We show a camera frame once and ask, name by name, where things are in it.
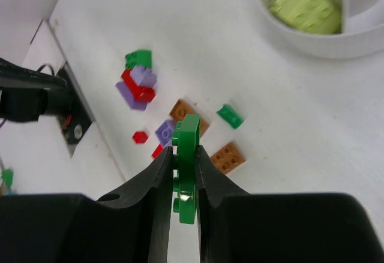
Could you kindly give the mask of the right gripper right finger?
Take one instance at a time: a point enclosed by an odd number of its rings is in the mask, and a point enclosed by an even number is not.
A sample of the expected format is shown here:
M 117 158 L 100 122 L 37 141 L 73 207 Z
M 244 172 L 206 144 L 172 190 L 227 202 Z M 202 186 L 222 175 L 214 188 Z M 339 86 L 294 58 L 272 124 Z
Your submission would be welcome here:
M 345 193 L 251 194 L 195 153 L 201 262 L 382 262 L 363 206 Z

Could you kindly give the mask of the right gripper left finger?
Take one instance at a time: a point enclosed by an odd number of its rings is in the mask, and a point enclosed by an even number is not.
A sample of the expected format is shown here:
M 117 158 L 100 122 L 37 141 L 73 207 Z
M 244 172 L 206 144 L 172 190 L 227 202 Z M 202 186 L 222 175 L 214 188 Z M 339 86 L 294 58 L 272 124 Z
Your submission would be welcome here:
M 82 194 L 1 197 L 2 262 L 166 262 L 173 151 L 92 200 Z

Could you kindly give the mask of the purple small square lego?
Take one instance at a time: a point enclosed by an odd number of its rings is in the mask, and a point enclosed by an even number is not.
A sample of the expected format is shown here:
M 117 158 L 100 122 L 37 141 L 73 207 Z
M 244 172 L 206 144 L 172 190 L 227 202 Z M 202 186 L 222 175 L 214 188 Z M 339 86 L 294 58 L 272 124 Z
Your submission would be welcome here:
M 172 134 L 175 128 L 176 122 L 172 119 L 167 119 L 156 129 L 155 134 L 162 147 L 167 147 L 172 144 Z

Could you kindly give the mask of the small dark green lego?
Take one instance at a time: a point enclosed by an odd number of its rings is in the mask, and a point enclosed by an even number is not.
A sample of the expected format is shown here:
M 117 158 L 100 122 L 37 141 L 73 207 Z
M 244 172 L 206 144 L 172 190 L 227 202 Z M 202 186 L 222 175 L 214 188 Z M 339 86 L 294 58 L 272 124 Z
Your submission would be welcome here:
M 217 111 L 217 115 L 235 130 L 244 123 L 243 117 L 229 104 L 223 104 L 221 109 Z

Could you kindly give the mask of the purple lego plate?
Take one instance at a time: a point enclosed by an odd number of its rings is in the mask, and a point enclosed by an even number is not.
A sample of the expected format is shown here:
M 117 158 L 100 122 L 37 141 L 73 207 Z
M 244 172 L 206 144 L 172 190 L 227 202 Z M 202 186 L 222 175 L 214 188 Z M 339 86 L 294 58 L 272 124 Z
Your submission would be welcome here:
M 123 82 L 116 83 L 116 88 L 124 98 L 125 102 L 129 105 L 130 109 L 132 110 L 140 110 L 144 111 L 146 110 L 147 103 L 136 101 L 133 97 L 132 92 L 130 89 L 126 86 Z

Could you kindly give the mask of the red arch lego brick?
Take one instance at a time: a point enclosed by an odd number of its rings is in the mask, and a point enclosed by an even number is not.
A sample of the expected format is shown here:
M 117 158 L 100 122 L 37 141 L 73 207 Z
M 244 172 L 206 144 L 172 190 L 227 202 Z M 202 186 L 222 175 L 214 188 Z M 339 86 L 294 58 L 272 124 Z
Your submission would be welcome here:
M 131 71 L 132 69 L 126 68 L 121 74 L 123 82 L 131 91 L 135 101 L 150 103 L 156 96 L 155 89 L 153 87 L 139 86 L 131 77 Z

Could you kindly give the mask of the purple lego brick top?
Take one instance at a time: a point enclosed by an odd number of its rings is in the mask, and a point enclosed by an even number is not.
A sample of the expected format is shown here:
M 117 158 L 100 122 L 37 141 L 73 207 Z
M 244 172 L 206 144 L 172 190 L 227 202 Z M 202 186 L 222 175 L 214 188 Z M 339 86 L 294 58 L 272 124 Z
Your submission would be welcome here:
M 135 66 L 130 71 L 130 76 L 138 86 L 153 88 L 157 83 L 157 75 L 151 68 L 146 68 L 144 66 Z

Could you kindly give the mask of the green square lego brick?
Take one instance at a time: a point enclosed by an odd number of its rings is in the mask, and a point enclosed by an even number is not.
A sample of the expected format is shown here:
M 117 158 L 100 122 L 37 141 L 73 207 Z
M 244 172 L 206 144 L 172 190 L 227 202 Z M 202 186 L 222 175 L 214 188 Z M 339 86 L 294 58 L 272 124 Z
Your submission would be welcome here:
M 152 68 L 152 51 L 149 49 L 138 49 L 125 55 L 125 68 L 132 69 L 135 66 Z

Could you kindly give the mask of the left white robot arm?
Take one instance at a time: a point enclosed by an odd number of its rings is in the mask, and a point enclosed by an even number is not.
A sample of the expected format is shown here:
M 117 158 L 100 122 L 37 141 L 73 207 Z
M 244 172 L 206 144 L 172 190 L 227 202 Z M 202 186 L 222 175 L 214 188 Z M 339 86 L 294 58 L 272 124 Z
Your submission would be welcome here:
M 1 59 L 1 118 L 11 122 L 67 116 L 73 96 L 65 79 Z

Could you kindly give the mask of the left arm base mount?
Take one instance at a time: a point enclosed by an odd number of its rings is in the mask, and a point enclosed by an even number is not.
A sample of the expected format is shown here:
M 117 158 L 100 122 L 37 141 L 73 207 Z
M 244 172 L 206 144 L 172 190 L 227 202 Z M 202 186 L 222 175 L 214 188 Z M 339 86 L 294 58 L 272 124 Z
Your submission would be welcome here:
M 40 116 L 39 123 L 54 126 L 55 136 L 63 138 L 72 157 L 95 119 L 51 26 L 45 20 L 39 26 L 36 43 L 46 56 L 37 71 L 66 81 L 65 89 L 49 91 L 46 113 Z

